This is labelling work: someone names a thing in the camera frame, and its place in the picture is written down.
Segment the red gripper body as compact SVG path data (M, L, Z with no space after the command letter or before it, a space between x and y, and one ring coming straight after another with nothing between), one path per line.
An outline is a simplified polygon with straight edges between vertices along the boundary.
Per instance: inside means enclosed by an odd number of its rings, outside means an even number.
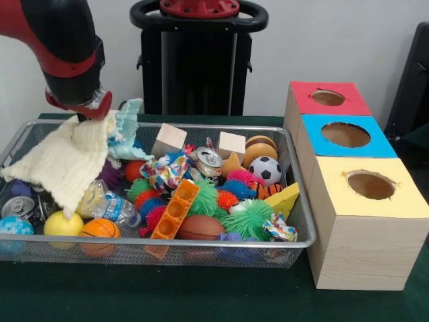
M66 105L59 102L52 94L49 87L46 87L45 92L46 100L52 106L63 109L65 111L73 111L76 114L81 113L88 119L92 120L103 120L111 108L112 93L100 88L96 92L95 97L83 105Z

